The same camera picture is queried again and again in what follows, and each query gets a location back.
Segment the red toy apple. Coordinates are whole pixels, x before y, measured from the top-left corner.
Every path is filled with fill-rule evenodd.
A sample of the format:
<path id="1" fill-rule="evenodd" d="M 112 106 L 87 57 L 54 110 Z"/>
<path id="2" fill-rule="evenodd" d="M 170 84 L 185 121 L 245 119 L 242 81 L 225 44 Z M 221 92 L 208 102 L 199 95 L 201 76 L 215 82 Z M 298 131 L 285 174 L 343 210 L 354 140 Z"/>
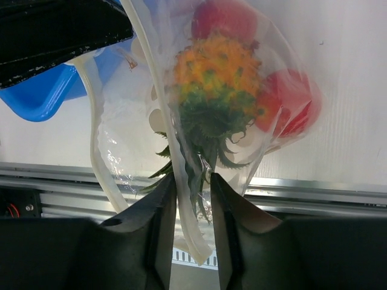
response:
<path id="1" fill-rule="evenodd" d="M 274 129 L 273 136 L 294 138 L 306 132 L 319 118 L 322 93 L 306 73 L 281 69 L 267 76 L 257 99 L 255 125 L 263 132 Z"/>

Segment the dark red toy pomegranate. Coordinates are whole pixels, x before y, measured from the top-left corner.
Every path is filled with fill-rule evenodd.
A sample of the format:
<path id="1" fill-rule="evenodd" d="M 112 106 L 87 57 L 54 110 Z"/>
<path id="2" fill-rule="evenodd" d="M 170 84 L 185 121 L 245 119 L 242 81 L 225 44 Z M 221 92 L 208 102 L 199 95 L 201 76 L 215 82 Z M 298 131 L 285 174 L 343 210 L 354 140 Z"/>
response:
<path id="1" fill-rule="evenodd" d="M 195 39 L 206 39 L 217 32 L 251 43 L 257 27 L 256 12 L 241 1 L 204 1 L 193 14 L 191 34 Z"/>

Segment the orange toy pineapple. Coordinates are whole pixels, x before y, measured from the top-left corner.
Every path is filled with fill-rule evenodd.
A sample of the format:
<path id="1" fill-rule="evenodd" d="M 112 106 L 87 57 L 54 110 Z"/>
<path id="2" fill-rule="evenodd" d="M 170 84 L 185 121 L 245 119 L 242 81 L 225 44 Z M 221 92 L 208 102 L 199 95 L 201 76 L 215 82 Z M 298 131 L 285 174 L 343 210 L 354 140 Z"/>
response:
<path id="1" fill-rule="evenodd" d="M 258 116 L 257 99 L 262 92 L 261 60 L 255 55 L 259 41 L 211 33 L 194 39 L 177 53 L 170 109 L 177 115 L 176 138 L 184 158 L 189 202 L 196 218 L 207 218 L 204 186 L 220 164 L 229 170 L 257 167 L 261 155 L 233 161 L 229 144 L 233 136 L 247 135 Z"/>

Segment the clear zip top bag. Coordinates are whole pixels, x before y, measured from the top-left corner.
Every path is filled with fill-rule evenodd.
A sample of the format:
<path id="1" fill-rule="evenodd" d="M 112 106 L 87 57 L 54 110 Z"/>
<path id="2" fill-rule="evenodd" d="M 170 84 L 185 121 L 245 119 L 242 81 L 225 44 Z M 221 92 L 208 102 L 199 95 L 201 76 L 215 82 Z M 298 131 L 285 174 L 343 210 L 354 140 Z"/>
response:
<path id="1" fill-rule="evenodd" d="M 92 104 L 91 164 L 115 211 L 119 185 L 177 181 L 175 246 L 202 265 L 214 238 L 210 177 L 244 194 L 264 155 L 306 136 L 323 94 L 285 37 L 288 1 L 118 1 L 131 47 L 103 84 L 94 53 L 70 65 Z"/>

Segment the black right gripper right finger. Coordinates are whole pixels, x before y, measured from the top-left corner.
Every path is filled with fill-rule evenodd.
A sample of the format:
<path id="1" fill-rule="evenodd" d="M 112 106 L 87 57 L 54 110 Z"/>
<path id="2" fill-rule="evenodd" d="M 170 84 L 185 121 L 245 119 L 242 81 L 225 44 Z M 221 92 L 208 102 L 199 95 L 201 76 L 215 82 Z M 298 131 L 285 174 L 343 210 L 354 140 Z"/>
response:
<path id="1" fill-rule="evenodd" d="M 221 289 L 385 289 L 385 217 L 278 219 L 210 177 Z"/>

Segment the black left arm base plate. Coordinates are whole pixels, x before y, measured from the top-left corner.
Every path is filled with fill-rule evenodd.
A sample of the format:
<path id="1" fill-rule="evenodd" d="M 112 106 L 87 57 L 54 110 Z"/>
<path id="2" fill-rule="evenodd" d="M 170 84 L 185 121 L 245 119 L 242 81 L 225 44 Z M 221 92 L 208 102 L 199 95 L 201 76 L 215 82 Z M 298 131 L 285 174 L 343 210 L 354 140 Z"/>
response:
<path id="1" fill-rule="evenodd" d="M 40 218 L 41 214 L 39 190 L 1 187 L 1 219 Z"/>

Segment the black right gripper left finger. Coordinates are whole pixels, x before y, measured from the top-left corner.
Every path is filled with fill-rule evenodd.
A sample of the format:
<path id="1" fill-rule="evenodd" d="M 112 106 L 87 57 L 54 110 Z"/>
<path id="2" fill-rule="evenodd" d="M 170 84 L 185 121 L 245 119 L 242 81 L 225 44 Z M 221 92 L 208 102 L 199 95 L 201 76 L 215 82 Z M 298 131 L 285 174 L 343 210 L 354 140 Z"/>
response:
<path id="1" fill-rule="evenodd" d="M 176 184 L 98 224 L 85 218 L 1 221 L 2 289 L 168 289 Z"/>

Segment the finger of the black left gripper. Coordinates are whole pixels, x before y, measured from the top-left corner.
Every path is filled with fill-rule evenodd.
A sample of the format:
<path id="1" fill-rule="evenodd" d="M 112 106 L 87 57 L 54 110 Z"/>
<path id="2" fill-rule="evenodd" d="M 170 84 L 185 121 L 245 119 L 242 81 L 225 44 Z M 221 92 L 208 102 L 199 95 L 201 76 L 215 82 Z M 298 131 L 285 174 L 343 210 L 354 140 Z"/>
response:
<path id="1" fill-rule="evenodd" d="M 133 35 L 117 1 L 1 1 L 1 88 Z"/>

